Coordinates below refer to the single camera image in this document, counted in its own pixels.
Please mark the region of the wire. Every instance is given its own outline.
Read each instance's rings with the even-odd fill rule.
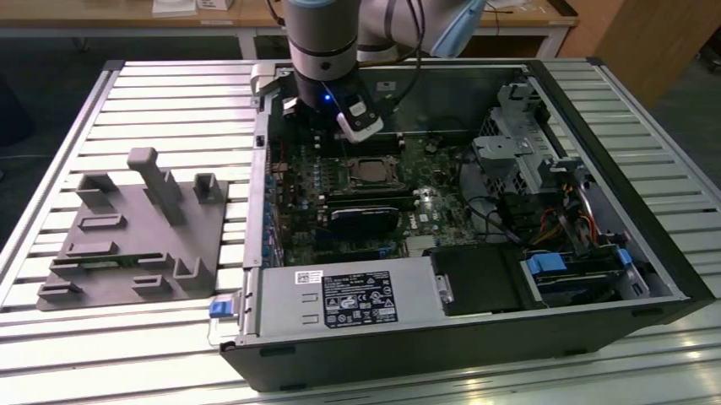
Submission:
[[[486,5],[493,8],[493,10],[489,10],[490,13],[494,13],[494,17],[496,17],[496,36],[501,35],[501,21],[498,20],[498,8],[496,8],[496,6],[490,3],[486,3]]]
[[[493,214],[496,214],[496,215],[498,215],[498,217],[501,217],[501,214],[498,213],[498,210],[497,210],[497,209],[493,210],[490,213],[488,213],[488,217],[490,218],[490,216],[492,216]],[[488,237],[489,237],[490,235],[498,235],[498,232],[494,232],[493,234],[490,233],[489,223],[488,223],[488,221],[486,221],[486,233],[484,234],[484,241],[486,241],[486,239],[488,239]]]
[[[530,242],[532,245],[538,245],[538,243],[544,242],[545,240],[549,240],[558,236],[561,233],[564,233],[564,227],[561,224],[556,225],[556,227],[549,230],[544,235],[541,235],[534,241]]]
[[[528,246],[529,245],[529,243],[524,239],[521,239],[521,237],[517,234],[514,234],[513,231],[509,228],[506,228],[506,226],[504,226],[502,223],[500,223],[496,220],[489,218],[490,214],[489,215],[484,214],[473,205],[470,205],[468,203],[468,200],[465,200],[465,201],[466,201],[466,206],[469,207],[472,212],[476,215],[478,215],[481,217],[481,219],[484,219],[486,221],[486,225],[492,224],[496,228],[498,228],[498,230],[506,235],[509,240],[512,242],[514,242],[517,245],[521,245],[521,246]]]
[[[283,19],[283,17],[281,17],[281,16],[278,15],[278,13],[275,12],[275,8],[273,7],[271,0],[266,0],[266,5],[269,6],[270,16],[271,16],[273,19],[275,20],[275,24],[278,24],[278,25],[281,25],[282,27],[285,27],[285,19]]]
[[[588,215],[581,215],[581,218],[584,218],[588,222],[588,233],[590,234],[590,240],[596,243],[596,241],[598,240],[598,235],[596,231],[596,221]]]
[[[538,231],[540,234],[544,233],[544,229],[545,229],[545,217],[546,217],[546,215],[548,215],[549,213],[553,213],[553,212],[554,212],[553,208],[549,208],[549,209],[546,209],[546,210],[544,211],[544,215],[541,215],[541,230]]]
[[[496,198],[494,196],[476,196],[476,197],[472,197],[469,198],[469,203],[473,201],[473,200],[486,200],[489,201],[490,203],[497,203],[498,202],[498,198]]]
[[[401,63],[401,62],[406,61],[413,55],[419,57],[419,50],[421,50],[423,39],[426,37],[426,10],[423,9],[422,0],[418,0],[418,8],[421,9],[421,20],[422,20],[422,22],[419,23],[418,22],[418,14],[415,12],[415,6],[414,6],[414,3],[413,3],[413,0],[407,0],[406,3],[407,3],[407,9],[410,11],[410,15],[411,15],[411,17],[414,19],[415,38],[418,38],[418,42],[415,44],[414,49],[411,49],[409,52],[406,52],[406,54],[403,54],[402,56],[398,56],[395,59],[391,59],[390,61],[361,62],[358,64],[358,66],[361,68],[371,68],[371,67],[377,67],[377,66],[394,65],[397,63]]]
[[[415,12],[414,0],[407,0],[407,8],[410,9],[411,16],[414,18],[414,27],[415,33],[418,35],[418,43],[415,44],[415,72],[414,77],[407,84],[407,87],[403,89],[398,97],[395,97],[394,107],[397,107],[403,99],[406,98],[410,90],[414,88],[415,83],[418,83],[418,78],[421,77],[421,60],[422,60],[422,43],[426,38],[426,10],[423,9],[423,1],[418,0],[418,11],[421,14],[421,23],[418,23],[418,13]]]

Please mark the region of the warning label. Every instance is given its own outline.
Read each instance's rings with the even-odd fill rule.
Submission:
[[[327,327],[398,322],[389,272],[343,274],[322,280]]]

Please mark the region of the white sticker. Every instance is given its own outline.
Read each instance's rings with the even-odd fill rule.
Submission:
[[[322,277],[322,270],[313,270],[310,272],[295,272],[295,284],[318,284]]]
[[[233,25],[234,22],[227,19],[202,19],[200,25]]]

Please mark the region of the black cable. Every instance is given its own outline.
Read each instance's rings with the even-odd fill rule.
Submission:
[[[472,198],[469,198],[469,203],[473,200],[486,200],[493,204],[498,203],[498,198],[496,198],[494,196],[476,196],[476,197],[472,197]]]
[[[490,3],[486,3],[486,5],[493,8],[493,10],[486,10],[488,13],[494,13],[496,17],[496,36],[501,35],[501,21],[498,20],[498,14],[513,14],[513,11],[498,11],[498,8]]]
[[[485,215],[473,205],[468,205],[472,212],[481,217],[486,221],[486,224],[492,224],[498,230],[506,235],[509,240],[514,242],[520,246],[530,246],[529,242],[526,242],[521,237],[513,233],[513,231],[504,226],[501,222],[497,222],[494,219],[490,219],[488,215]]]
[[[501,214],[498,213],[498,210],[493,210],[490,213],[488,213],[488,217],[490,218],[493,214],[497,214],[500,217],[501,217]],[[484,235],[484,241],[488,240],[488,237],[489,235],[498,235],[500,233],[498,232],[494,232],[493,234],[490,233],[490,229],[489,229],[489,222],[486,221],[486,233]]]
[[[266,0],[266,5],[269,6],[270,16],[271,16],[273,19],[275,20],[275,24],[278,24],[278,25],[281,25],[282,27],[285,27],[285,19],[283,19],[283,17],[281,17],[281,16],[278,15],[278,13],[275,12],[275,8],[273,7],[271,0]]]
[[[418,0],[418,10],[421,13],[421,23],[418,23],[418,13],[415,12],[415,6],[414,6],[414,0],[407,0],[407,8],[410,10],[411,17],[414,18],[414,27],[415,27],[415,33],[418,36],[418,43],[415,44],[415,72],[414,77],[410,80],[410,83],[407,84],[407,87],[403,89],[401,94],[395,97],[394,106],[398,106],[403,99],[406,98],[407,94],[410,93],[410,90],[414,88],[415,83],[418,82],[418,78],[421,76],[421,56],[422,56],[422,43],[423,39],[426,38],[426,10],[423,9],[423,1]]]

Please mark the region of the aluminum extrusion table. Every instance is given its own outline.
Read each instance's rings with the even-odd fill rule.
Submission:
[[[721,303],[648,328],[593,354],[498,364],[295,393],[259,394],[211,345],[211,300],[58,312],[36,293],[80,199],[82,173],[140,183],[126,153],[152,146],[179,181],[213,171],[231,181],[219,293],[242,286],[253,62],[108,63],[0,254],[0,402],[670,403],[721,395]],[[721,296],[721,196],[604,66],[545,62],[660,222]],[[552,125],[573,154],[562,129]]]

